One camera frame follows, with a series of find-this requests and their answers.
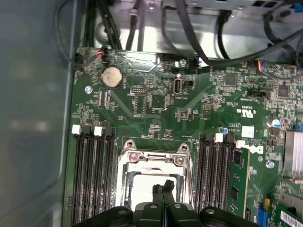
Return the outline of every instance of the white label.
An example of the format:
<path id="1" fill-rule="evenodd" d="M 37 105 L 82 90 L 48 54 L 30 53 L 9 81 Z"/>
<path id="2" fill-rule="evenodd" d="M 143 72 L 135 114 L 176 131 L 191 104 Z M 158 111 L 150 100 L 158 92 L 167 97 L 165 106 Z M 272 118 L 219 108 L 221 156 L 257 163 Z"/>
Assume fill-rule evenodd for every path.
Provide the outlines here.
<path id="1" fill-rule="evenodd" d="M 296 219 L 289 216 L 283 211 L 281 211 L 281 220 L 284 221 L 286 224 L 290 225 L 291 227 L 303 227 L 302 223 L 298 222 Z"/>
<path id="2" fill-rule="evenodd" d="M 237 113 L 241 113 L 244 118 L 254 118 L 255 110 L 237 109 Z"/>

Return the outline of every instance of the green circuit board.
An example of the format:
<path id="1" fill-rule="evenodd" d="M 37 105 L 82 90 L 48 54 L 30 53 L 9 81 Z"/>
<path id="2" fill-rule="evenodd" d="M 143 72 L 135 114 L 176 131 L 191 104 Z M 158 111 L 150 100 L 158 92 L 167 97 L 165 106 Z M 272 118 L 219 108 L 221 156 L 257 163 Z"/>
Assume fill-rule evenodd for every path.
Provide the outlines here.
<path id="1" fill-rule="evenodd" d="M 80 48 L 78 57 L 85 61 L 96 52 L 94 48 Z M 123 75 L 118 88 L 108 88 L 101 79 L 108 67 L 119 69 Z M 296 67 L 283 64 L 268 63 L 266 70 L 278 77 L 297 74 Z M 97 126 L 104 131 L 110 129 L 113 135 L 111 165 L 107 169 L 111 171 L 107 207 L 115 204 L 117 157 L 128 138 L 140 149 L 155 151 L 176 150 L 180 143 L 188 144 L 195 197 L 197 176 L 203 167 L 198 168 L 203 137 L 228 129 L 233 138 L 231 146 L 241 141 L 245 147 L 237 151 L 241 153 L 238 164 L 233 160 L 230 167 L 226 210 L 241 217 L 249 210 L 250 220 L 257 222 L 258 207 L 264 205 L 265 198 L 274 203 L 282 193 L 303 195 L 302 185 L 282 177 L 285 132 L 301 124 L 302 100 L 303 80 L 270 79 L 247 62 L 232 67 L 201 67 L 199 62 L 190 60 L 184 64 L 182 57 L 172 54 L 109 50 L 105 60 L 96 59 L 84 71 L 75 71 L 71 128 L 79 125 L 81 130 L 85 126 L 93 130 Z M 270 125 L 273 119 L 279 119 L 278 128 Z M 75 196 L 82 200 L 86 188 L 79 183 L 80 190 L 75 192 L 79 171 L 77 146 L 75 136 L 70 134 L 64 227 L 94 213 L 85 218 L 75 218 L 73 214 Z M 91 167 L 86 171 L 85 164 L 81 164 L 80 170 L 80 175 L 89 173 L 87 182 L 94 178 L 97 167 L 96 154 L 91 155 L 90 160 L 85 156 Z M 273 168 L 268 167 L 269 160 L 275 164 Z M 87 189 L 91 195 L 86 199 L 88 203 L 95 189 L 96 185 L 91 183 Z M 84 202 L 79 206 L 83 212 L 88 209 Z"/>

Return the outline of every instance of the sticker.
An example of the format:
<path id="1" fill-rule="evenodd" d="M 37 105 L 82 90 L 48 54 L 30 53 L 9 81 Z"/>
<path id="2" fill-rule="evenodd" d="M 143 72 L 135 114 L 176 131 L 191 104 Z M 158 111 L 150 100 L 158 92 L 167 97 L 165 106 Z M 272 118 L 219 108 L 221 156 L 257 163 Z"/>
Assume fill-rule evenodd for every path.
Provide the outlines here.
<path id="1" fill-rule="evenodd" d="M 254 126 L 242 126 L 241 136 L 245 138 L 254 138 L 255 127 Z"/>
<path id="2" fill-rule="evenodd" d="M 289 216 L 283 211 L 281 211 L 281 220 L 284 221 L 286 224 L 290 225 L 291 227 L 303 227 L 302 223 L 298 222 L 296 219 Z"/>

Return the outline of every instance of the black ram slot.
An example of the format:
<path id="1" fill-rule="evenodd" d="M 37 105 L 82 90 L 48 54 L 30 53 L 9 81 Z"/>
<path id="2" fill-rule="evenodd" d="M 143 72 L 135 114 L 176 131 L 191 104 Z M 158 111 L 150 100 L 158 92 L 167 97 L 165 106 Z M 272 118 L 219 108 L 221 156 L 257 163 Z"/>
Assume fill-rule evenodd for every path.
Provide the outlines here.
<path id="1" fill-rule="evenodd" d="M 94 204 L 94 215 L 101 212 L 101 193 L 102 193 L 102 172 L 103 172 L 103 155 L 104 155 L 104 138 L 95 137 L 95 181 L 94 181 L 94 193 L 93 193 L 93 204 Z"/>
<path id="2" fill-rule="evenodd" d="M 114 161 L 114 135 L 107 136 L 105 139 L 105 153 L 106 153 L 106 168 L 104 172 L 104 188 L 103 188 L 103 200 L 102 211 L 110 209 L 111 203 L 111 184 L 113 173 L 113 161 Z"/>
<path id="3" fill-rule="evenodd" d="M 77 140 L 76 145 L 76 165 L 75 165 L 75 178 L 74 178 L 74 187 L 73 187 L 73 210 L 71 214 L 72 225 L 76 225 L 80 222 L 80 196 L 81 196 L 81 187 L 82 187 L 82 167 L 84 159 L 84 147 L 85 147 L 85 138 L 82 135 L 76 135 L 75 139 Z"/>
<path id="4" fill-rule="evenodd" d="M 222 160 L 223 160 L 223 147 L 221 144 L 216 144 L 215 147 L 216 152 L 216 185 L 215 185 L 215 193 L 214 193 L 214 204 L 217 204 L 218 206 L 221 204 L 220 196 L 221 196 L 221 190 L 220 190 L 220 182 L 222 178 L 223 173 L 223 166 L 222 166 Z"/>
<path id="5" fill-rule="evenodd" d="M 215 143 L 200 140 L 196 178 L 196 211 L 215 206 L 226 209 L 230 179 L 231 151 L 228 142 Z"/>
<path id="6" fill-rule="evenodd" d="M 94 136 L 86 135 L 87 145 L 85 150 L 85 166 L 84 166 L 84 185 L 83 185 L 83 215 L 82 221 L 90 218 L 91 210 L 91 190 L 92 190 L 92 171 L 94 159 Z"/>

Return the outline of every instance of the blue capacitor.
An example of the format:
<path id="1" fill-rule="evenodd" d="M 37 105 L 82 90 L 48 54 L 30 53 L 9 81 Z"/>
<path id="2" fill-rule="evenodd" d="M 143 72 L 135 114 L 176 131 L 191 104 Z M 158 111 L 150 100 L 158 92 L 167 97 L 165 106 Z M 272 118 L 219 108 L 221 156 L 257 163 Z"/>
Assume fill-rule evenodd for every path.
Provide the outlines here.
<path id="1" fill-rule="evenodd" d="M 223 135 L 228 134 L 228 128 L 220 127 L 219 132 L 222 133 Z"/>

